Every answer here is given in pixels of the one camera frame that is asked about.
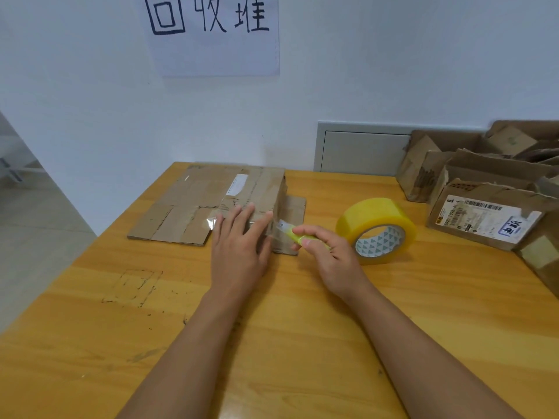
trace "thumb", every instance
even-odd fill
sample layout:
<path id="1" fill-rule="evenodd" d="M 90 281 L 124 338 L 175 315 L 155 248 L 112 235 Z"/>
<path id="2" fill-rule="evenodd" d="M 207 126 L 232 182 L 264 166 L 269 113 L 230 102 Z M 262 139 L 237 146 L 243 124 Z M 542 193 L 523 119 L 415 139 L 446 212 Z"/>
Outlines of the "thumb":
<path id="1" fill-rule="evenodd" d="M 316 239 L 303 239 L 301 244 L 303 245 L 303 248 L 311 253 L 318 262 L 330 258 L 330 251 L 326 248 L 322 241 L 317 241 Z"/>

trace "white wall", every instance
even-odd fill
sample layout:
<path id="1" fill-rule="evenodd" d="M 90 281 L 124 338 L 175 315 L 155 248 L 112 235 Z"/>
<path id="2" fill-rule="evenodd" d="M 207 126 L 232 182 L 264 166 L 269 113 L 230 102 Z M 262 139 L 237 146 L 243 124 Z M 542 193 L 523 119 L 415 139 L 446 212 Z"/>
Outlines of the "white wall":
<path id="1" fill-rule="evenodd" d="M 281 76 L 165 79 L 131 0 L 0 0 L 0 110 L 97 233 L 172 161 L 312 168 L 317 120 L 557 118 L 559 0 L 279 0 Z"/>

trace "right hand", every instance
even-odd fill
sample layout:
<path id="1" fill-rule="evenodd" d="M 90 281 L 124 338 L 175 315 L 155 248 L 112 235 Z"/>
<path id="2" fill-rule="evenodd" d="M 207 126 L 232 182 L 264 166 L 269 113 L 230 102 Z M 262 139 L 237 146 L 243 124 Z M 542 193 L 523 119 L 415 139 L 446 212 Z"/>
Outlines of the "right hand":
<path id="1" fill-rule="evenodd" d="M 345 302 L 350 302 L 363 289 L 372 284 L 361 269 L 357 255 L 347 240 L 321 226 L 300 225 L 293 228 L 297 235 L 313 235 L 332 249 L 315 239 L 303 239 L 303 248 L 311 253 L 318 263 L 318 270 L 326 287 Z M 292 249 L 301 246 L 294 244 Z"/>

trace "pile of cardboard boxes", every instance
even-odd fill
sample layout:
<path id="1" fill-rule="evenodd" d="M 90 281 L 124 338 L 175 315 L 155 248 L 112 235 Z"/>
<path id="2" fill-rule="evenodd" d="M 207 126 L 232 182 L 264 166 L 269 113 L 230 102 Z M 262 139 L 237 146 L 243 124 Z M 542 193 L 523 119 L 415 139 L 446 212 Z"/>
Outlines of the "pile of cardboard boxes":
<path id="1" fill-rule="evenodd" d="M 396 179 L 428 227 L 515 252 L 559 297 L 559 120 L 414 131 Z"/>

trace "yellow tape roll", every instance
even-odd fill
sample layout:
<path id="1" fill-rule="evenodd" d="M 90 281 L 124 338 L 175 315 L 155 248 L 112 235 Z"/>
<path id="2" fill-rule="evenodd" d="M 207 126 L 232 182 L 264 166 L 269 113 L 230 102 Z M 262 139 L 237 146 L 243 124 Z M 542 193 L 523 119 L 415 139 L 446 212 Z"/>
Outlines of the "yellow tape roll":
<path id="1" fill-rule="evenodd" d="M 363 237 L 375 228 L 380 233 Z M 386 263 L 415 240 L 415 225 L 389 198 L 369 198 L 347 209 L 336 233 L 349 241 L 362 265 Z"/>

